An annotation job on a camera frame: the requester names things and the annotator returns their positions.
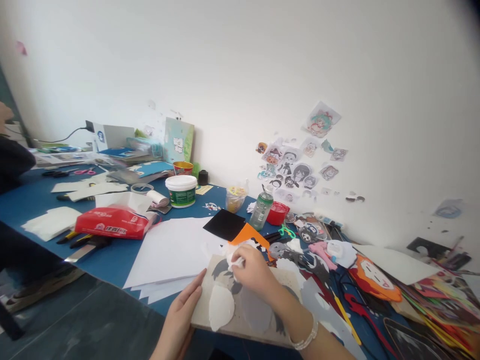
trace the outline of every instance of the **table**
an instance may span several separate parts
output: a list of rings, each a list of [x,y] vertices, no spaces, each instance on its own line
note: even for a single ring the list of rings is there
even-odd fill
[[[81,169],[89,168],[88,165],[75,165],[75,167]],[[93,201],[59,201],[56,199],[56,195],[58,194],[50,192],[56,183],[78,181],[88,178],[89,175],[72,175],[59,179],[44,177],[42,176],[42,172],[43,170],[41,169],[27,172],[22,176],[22,186],[0,195],[0,220],[18,231],[20,234],[23,234],[45,249],[56,254],[60,258],[65,259],[78,250],[70,249],[68,244],[56,244],[56,241],[65,234],[59,235],[48,242],[44,242],[36,235],[23,230],[21,225],[30,219],[45,214],[47,210],[57,207],[68,206],[78,210],[81,213],[91,210],[95,206]],[[157,192],[167,197],[169,196],[168,190],[165,187],[164,179],[155,180],[151,182],[151,184],[154,186]],[[205,195],[197,195],[196,202],[193,206],[183,209],[173,208],[168,214],[162,215],[162,221],[175,218],[204,218],[214,216],[216,211],[207,209],[204,207],[205,204],[215,203],[220,207],[225,207],[225,199],[226,189],[224,187],[213,186],[213,188]],[[247,206],[254,201],[255,199],[247,197],[245,203],[237,214],[248,220],[250,218],[250,214],[247,214]],[[278,229],[278,226],[272,226],[268,223],[265,223],[265,227],[261,231],[261,234],[265,236],[267,234],[276,232]],[[121,289],[130,273],[130,269],[132,268],[141,244],[142,242],[139,240],[116,239],[113,241],[111,246],[86,255],[84,258],[79,260],[75,266],[79,267],[90,275]],[[335,276],[335,274],[330,275],[330,277],[333,277],[333,279],[335,279]],[[136,299],[138,299],[140,295],[140,291],[130,291],[129,289],[125,289],[124,291]],[[360,301],[359,294],[354,289],[349,288],[347,292],[353,294],[356,299]],[[148,306],[159,312],[161,315],[166,316],[170,304],[175,297],[176,295],[171,295]],[[348,312],[348,303],[345,301],[345,299],[341,298],[340,300]],[[139,301],[147,304],[147,298],[140,299]],[[376,325],[384,333],[384,336],[389,338],[383,326],[383,318],[376,316],[373,317]],[[397,314],[393,309],[391,309],[391,316],[389,317],[403,325],[408,326],[408,323],[403,316]],[[382,350],[378,339],[365,320],[355,313],[351,314],[350,319],[361,340],[367,345],[369,351],[372,352],[377,359],[395,359],[395,357],[391,354],[389,357],[385,356],[385,352]],[[202,341],[211,342],[213,346],[219,348],[230,356],[235,357],[236,359],[247,359],[251,357],[258,359],[265,357],[277,357],[279,359],[300,358],[298,353],[294,352],[294,350],[286,350],[276,346],[261,344],[255,341],[242,340],[210,331],[196,331],[195,336],[201,337]],[[368,359],[373,359],[373,357],[368,353],[366,353],[366,356]]]

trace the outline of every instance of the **red tissue package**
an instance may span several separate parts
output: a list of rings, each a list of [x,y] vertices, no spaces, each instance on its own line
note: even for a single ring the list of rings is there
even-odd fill
[[[142,240],[157,214],[147,212],[152,199],[133,192],[95,196],[96,207],[76,219],[75,231],[111,238]]]

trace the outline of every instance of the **white wall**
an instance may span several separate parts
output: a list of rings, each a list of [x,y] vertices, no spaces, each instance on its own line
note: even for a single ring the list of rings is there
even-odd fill
[[[252,196],[256,144],[275,131],[301,142],[323,100],[342,115],[328,140],[350,150],[328,183],[342,197],[298,208],[346,222],[359,241],[464,235],[480,255],[479,33],[453,3],[0,0],[0,61],[34,137],[61,139],[85,120],[139,126],[175,109],[195,125],[194,160],[211,180],[248,177]],[[328,157],[317,152],[316,171]],[[366,202],[347,203],[349,191]],[[467,202],[460,218],[430,216],[455,197]]]

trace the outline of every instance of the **plastic bottle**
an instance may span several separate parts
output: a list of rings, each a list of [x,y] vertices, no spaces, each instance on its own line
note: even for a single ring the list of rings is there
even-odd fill
[[[269,215],[270,208],[274,203],[274,196],[272,195],[274,187],[268,185],[266,188],[263,188],[263,192],[258,195],[256,199],[255,208],[251,214],[250,221],[248,222],[252,228],[257,231],[263,229],[267,216]]]

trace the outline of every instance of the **white bucket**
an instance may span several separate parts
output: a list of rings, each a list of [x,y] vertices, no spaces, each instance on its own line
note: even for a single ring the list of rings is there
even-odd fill
[[[197,178],[191,175],[177,175],[165,180],[170,193],[170,203],[174,208],[188,208],[195,204]]]

